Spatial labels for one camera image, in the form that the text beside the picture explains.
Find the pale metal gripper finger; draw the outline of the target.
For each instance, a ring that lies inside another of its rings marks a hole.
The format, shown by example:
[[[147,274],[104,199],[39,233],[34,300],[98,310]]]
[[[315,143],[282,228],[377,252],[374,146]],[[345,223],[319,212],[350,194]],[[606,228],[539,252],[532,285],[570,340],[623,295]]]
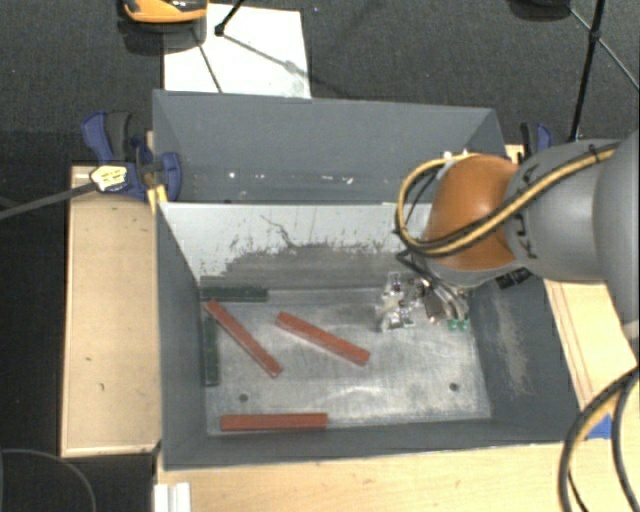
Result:
[[[410,329],[416,326],[412,318],[413,307],[404,300],[376,306],[377,326],[381,332]]]
[[[383,298],[398,302],[411,302],[417,296],[416,281],[413,276],[400,272],[387,275]]]

